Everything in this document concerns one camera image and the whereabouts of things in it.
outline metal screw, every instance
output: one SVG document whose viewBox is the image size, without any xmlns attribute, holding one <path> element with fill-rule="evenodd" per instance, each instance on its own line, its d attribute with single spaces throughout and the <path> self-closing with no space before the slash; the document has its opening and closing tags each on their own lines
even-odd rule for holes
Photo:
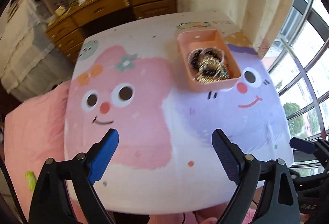
<svg viewBox="0 0 329 224">
<path fill-rule="evenodd" d="M 284 165 L 284 164 L 285 164 L 285 161 L 282 160 L 281 158 L 279 158 L 279 159 L 278 159 L 278 163 L 279 163 L 280 165 Z"/>
<path fill-rule="evenodd" d="M 47 160 L 46 160 L 46 165 L 49 165 L 49 164 L 51 164 L 52 162 L 53 162 L 54 160 L 52 159 L 52 158 L 48 158 Z"/>
<path fill-rule="evenodd" d="M 245 158 L 246 158 L 247 160 L 249 160 L 249 161 L 253 161 L 253 160 L 254 160 L 254 156 L 251 155 L 251 154 L 246 154 L 246 155 L 245 155 Z"/>
<path fill-rule="evenodd" d="M 78 160 L 82 160 L 82 159 L 84 159 L 86 157 L 86 154 L 85 153 L 79 153 L 79 154 L 77 154 L 77 159 Z"/>
</svg>

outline cartoon eye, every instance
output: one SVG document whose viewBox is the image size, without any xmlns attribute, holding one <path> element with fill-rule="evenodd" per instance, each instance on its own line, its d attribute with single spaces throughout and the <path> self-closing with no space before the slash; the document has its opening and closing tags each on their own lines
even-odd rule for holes
<svg viewBox="0 0 329 224">
<path fill-rule="evenodd" d="M 258 88 L 261 85 L 262 79 L 254 68 L 245 68 L 242 74 L 249 86 Z"/>
<path fill-rule="evenodd" d="M 98 92 L 96 90 L 90 90 L 86 92 L 81 100 L 81 108 L 85 112 L 92 111 L 98 102 Z"/>
<path fill-rule="evenodd" d="M 121 83 L 112 91 L 112 104 L 125 107 L 134 99 L 134 87 L 130 83 Z"/>
</svg>

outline cartoon tablecloth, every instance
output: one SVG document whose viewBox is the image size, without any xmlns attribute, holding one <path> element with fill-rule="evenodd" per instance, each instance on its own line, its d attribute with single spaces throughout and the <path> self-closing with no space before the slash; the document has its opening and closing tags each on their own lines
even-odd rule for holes
<svg viewBox="0 0 329 224">
<path fill-rule="evenodd" d="M 176 38 L 203 28 L 219 29 L 237 60 L 243 75 L 232 89 L 188 88 Z M 258 160 L 293 162 L 269 74 L 239 28 L 214 11 L 147 18 L 85 40 L 67 103 L 65 158 L 87 152 L 110 128 L 119 144 L 94 184 L 108 210 L 168 214 L 228 201 L 236 186 L 211 144 L 218 128 Z"/>
</svg>

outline black pupil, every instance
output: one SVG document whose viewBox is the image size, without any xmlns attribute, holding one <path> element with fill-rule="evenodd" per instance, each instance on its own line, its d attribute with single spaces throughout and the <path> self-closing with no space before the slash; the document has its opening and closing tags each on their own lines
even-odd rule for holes
<svg viewBox="0 0 329 224">
<path fill-rule="evenodd" d="M 253 73 L 251 73 L 250 71 L 246 71 L 244 73 L 244 77 L 246 78 L 246 80 L 250 83 L 255 83 L 256 82 L 256 78 L 255 75 Z"/>
<path fill-rule="evenodd" d="M 123 101 L 128 101 L 133 96 L 133 90 L 130 87 L 123 87 L 119 91 L 119 97 Z"/>
<path fill-rule="evenodd" d="M 87 105 L 94 106 L 97 103 L 97 96 L 95 94 L 89 95 L 87 99 Z"/>
</svg>

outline window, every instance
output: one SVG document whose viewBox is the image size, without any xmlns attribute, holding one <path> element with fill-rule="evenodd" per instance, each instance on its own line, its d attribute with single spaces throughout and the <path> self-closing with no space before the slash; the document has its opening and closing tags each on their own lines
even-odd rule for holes
<svg viewBox="0 0 329 224">
<path fill-rule="evenodd" d="M 329 13 L 321 0 L 295 0 L 263 58 L 280 96 L 291 137 L 328 138 L 328 38 Z M 292 168 L 301 176 L 323 172 L 318 160 L 301 163 L 296 159 Z"/>
</svg>

